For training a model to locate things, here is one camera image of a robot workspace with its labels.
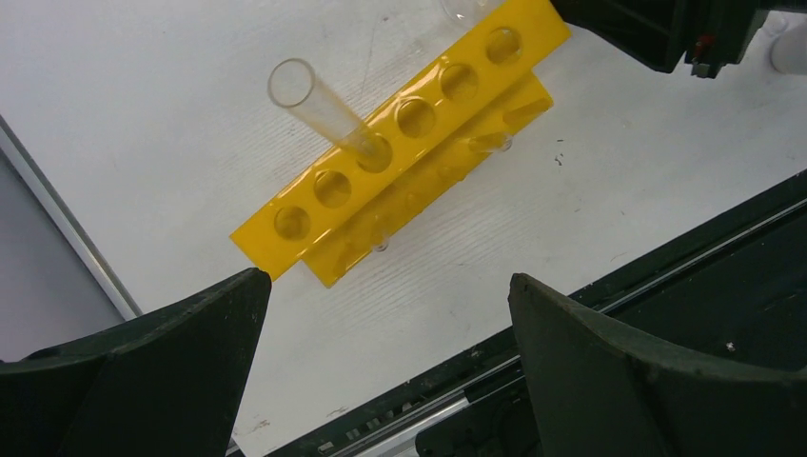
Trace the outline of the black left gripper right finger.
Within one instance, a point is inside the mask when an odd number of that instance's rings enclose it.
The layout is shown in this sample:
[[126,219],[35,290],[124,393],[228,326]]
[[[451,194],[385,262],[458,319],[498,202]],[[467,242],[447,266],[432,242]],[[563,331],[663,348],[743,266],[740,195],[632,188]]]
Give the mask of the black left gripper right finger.
[[806,375],[718,358],[511,277],[545,456],[802,456]]

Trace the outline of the yellow test tube rack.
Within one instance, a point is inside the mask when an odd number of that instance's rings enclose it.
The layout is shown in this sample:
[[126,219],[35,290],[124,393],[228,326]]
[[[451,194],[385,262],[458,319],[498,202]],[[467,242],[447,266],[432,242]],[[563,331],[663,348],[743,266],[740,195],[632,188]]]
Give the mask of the yellow test tube rack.
[[333,147],[239,226],[232,242],[278,278],[304,262],[331,287],[371,243],[404,227],[490,154],[477,136],[512,138],[553,101],[534,67],[570,37],[548,1],[506,1],[373,111],[391,151],[374,173]]

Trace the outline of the large clear test tube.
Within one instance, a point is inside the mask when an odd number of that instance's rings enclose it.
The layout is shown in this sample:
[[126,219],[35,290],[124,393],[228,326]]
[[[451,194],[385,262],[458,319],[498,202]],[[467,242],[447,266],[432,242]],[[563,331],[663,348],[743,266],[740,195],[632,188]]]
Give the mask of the large clear test tube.
[[305,123],[335,147],[352,155],[360,168],[378,173],[391,163],[385,140],[302,58],[288,58],[268,76],[271,102]]

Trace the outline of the clear glass test tube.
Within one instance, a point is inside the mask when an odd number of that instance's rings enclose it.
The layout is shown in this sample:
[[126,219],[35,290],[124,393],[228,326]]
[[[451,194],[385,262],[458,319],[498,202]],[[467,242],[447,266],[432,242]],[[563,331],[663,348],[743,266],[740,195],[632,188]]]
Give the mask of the clear glass test tube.
[[471,138],[468,147],[474,153],[491,154],[508,151],[512,143],[511,135],[497,132]]

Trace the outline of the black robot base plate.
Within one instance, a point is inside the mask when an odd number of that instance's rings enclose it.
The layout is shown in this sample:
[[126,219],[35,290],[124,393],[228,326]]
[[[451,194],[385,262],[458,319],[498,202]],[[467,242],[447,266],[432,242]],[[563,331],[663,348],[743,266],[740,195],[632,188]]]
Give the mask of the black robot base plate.
[[513,323],[282,456],[802,456],[806,176]]

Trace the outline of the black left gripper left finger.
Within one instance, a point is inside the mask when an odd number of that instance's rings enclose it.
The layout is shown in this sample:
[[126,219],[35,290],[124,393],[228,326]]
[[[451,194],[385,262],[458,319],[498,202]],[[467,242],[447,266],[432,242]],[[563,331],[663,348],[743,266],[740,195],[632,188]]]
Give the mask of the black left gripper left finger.
[[172,305],[1,366],[5,456],[223,456],[270,277],[248,268]]

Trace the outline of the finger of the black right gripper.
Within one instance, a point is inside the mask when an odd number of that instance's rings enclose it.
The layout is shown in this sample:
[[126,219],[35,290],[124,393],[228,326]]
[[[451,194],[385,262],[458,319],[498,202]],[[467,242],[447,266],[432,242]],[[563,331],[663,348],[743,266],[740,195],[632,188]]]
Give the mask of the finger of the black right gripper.
[[564,22],[588,30],[645,67],[698,78],[737,65],[768,16],[758,1],[555,0]]

